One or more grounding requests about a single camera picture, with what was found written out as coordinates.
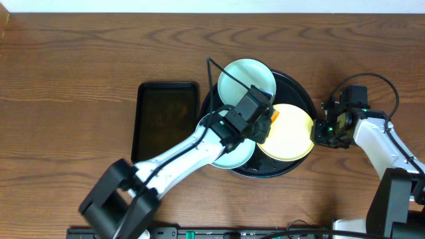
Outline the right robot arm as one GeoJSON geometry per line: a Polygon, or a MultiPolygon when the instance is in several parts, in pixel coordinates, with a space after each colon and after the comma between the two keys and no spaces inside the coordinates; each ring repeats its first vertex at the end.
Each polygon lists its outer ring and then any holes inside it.
{"type": "Polygon", "coordinates": [[[385,238],[423,238],[424,213],[412,212],[411,201],[424,204],[424,164],[403,144],[382,111],[351,108],[316,119],[311,129],[316,145],[360,147],[377,172],[379,187],[367,216],[336,220],[333,229],[385,238]]]}

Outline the green and yellow sponge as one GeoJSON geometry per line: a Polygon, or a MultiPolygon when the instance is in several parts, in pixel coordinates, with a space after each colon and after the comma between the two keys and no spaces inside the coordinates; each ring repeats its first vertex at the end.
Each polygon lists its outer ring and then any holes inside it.
{"type": "Polygon", "coordinates": [[[277,119],[277,117],[279,116],[280,112],[278,110],[274,110],[272,117],[271,117],[271,122],[274,123],[277,119]]]}

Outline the yellow plate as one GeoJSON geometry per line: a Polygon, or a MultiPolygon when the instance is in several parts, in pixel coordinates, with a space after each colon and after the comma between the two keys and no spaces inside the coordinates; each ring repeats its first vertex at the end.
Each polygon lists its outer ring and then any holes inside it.
{"type": "Polygon", "coordinates": [[[267,156],[278,161],[295,161],[313,149],[310,139],[313,120],[307,112],[291,104],[273,105],[280,112],[272,123],[265,143],[257,144],[267,156]]]}

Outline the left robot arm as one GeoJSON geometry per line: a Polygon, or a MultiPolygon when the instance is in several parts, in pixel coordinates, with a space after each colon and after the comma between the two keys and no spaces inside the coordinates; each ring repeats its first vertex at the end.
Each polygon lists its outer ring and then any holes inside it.
{"type": "Polygon", "coordinates": [[[146,238],[161,198],[197,169],[234,151],[246,139],[265,142],[274,113],[253,119],[228,110],[201,119],[195,132],[168,151],[129,165],[110,165],[82,201],[79,212],[101,238],[146,238]]]}

